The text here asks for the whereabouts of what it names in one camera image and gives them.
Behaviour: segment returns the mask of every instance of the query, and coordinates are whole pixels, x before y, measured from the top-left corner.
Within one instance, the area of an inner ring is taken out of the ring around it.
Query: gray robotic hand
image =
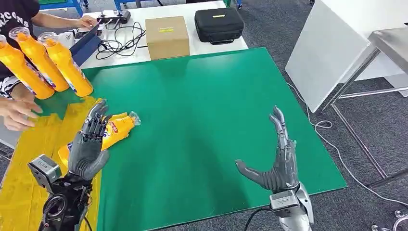
[[[273,115],[269,115],[269,119],[278,133],[278,147],[272,169],[259,172],[247,167],[242,160],[236,160],[235,163],[242,175],[273,192],[269,196],[271,208],[285,231],[311,231],[310,224],[314,222],[312,204],[304,185],[299,182],[296,142],[289,139],[285,118],[279,108],[273,108]]]
[[[101,152],[103,134],[108,120],[112,117],[104,116],[107,109],[106,100],[99,101],[89,111],[81,131],[76,134],[72,143],[68,170],[84,180],[91,180],[109,158],[107,150]]]

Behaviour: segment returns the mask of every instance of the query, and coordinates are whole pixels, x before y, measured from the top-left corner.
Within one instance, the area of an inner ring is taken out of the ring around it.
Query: white wire
[[[344,163],[344,161],[343,161],[343,158],[342,158],[342,155],[340,154],[339,149],[338,149],[334,144],[330,143],[326,138],[324,138],[324,137],[317,131],[317,128],[331,128],[331,127],[333,127],[333,123],[332,123],[331,121],[329,121],[329,120],[322,120],[322,121],[320,121],[320,122],[318,122],[318,123],[316,123],[316,124],[313,124],[313,123],[310,121],[309,107],[307,106],[305,100],[299,95],[297,89],[296,89],[294,86],[292,86],[292,85],[289,84],[289,83],[287,83],[287,84],[289,85],[289,87],[291,87],[291,88],[296,92],[296,95],[299,97],[299,99],[300,99],[302,102],[305,103],[305,105],[306,105],[306,111],[307,111],[307,119],[309,120],[309,123],[314,126],[315,132],[317,133],[317,135],[320,136],[320,138],[321,138],[322,140],[324,140],[328,145],[330,145],[331,147],[333,147],[333,148],[337,151],[337,154],[338,154],[338,156],[339,156],[340,162],[342,162],[344,168],[347,170],[347,172],[350,174],[350,176],[351,176],[359,185],[361,185],[363,188],[365,188],[365,189],[367,189],[368,191],[372,192],[373,194],[375,194],[376,196],[380,197],[381,199],[386,200],[386,201],[396,202],[396,203],[399,203],[399,204],[408,206],[407,203],[401,202],[401,201],[399,201],[399,200],[394,200],[394,199],[386,198],[386,197],[383,197],[383,196],[379,195],[379,194],[376,193],[374,190],[368,188],[368,187],[365,186],[363,183],[361,183],[361,182],[353,175],[353,173],[352,173],[352,172],[348,169],[348,167],[345,165],[345,163]],[[327,123],[327,124],[329,124],[329,125],[326,125],[326,126],[320,125],[321,123]]]
[[[2,154],[0,154],[0,157],[6,158],[6,159],[8,159],[9,161],[11,161],[11,159],[9,159],[9,158],[3,156]]]

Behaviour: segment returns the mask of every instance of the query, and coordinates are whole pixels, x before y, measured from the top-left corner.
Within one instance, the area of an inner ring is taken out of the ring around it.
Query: black carrying case
[[[242,35],[243,20],[234,8],[200,10],[194,20],[201,42],[231,43]]]

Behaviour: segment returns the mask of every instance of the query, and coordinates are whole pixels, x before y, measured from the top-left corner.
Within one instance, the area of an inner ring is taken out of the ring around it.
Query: yellow mat
[[[96,102],[92,97],[83,99],[82,103],[68,105],[63,121],[56,114],[40,117],[35,127],[20,136],[0,191],[0,231],[38,230],[48,192],[38,186],[27,163],[45,154],[57,162],[63,175],[66,174],[67,169],[60,161],[58,149],[72,141],[89,109]],[[101,185],[100,172],[92,184],[92,205],[89,207],[87,218],[95,231]],[[81,231],[88,231],[84,222]]]

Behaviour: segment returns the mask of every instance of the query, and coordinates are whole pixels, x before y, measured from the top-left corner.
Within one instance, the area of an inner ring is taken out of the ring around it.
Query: gray carpet
[[[155,1],[142,2],[143,7],[157,5]],[[239,11],[245,21],[243,37],[248,47],[266,47],[286,81],[290,81],[284,67],[311,10],[307,0],[244,0]],[[89,10],[114,9],[112,0],[90,0]],[[74,9],[49,13],[63,17],[78,17]],[[35,33],[46,31],[36,28]],[[390,85],[383,78],[356,82],[351,92],[387,88]],[[408,133],[406,128],[406,108],[408,101],[399,93],[367,96],[356,99],[340,100],[338,107],[354,126],[356,132],[368,145],[387,174],[408,167]],[[350,170],[363,183],[380,179],[380,175],[369,163],[363,152],[349,135],[340,119],[330,108],[326,114],[312,115],[312,121],[327,119],[333,122],[333,128],[320,129],[321,133],[335,144]],[[335,150],[326,145],[337,164],[348,187],[343,190],[326,192],[311,197],[314,206],[315,231],[370,231],[372,224],[392,227],[396,209],[408,212],[405,207],[379,199],[360,187],[346,172]],[[0,174],[4,164],[0,157]],[[408,179],[398,180],[377,188],[383,196],[408,201],[406,194]],[[239,231],[253,210],[193,222],[181,226],[163,229],[166,231]],[[280,231],[277,218],[269,212],[260,212],[251,222],[249,230]]]

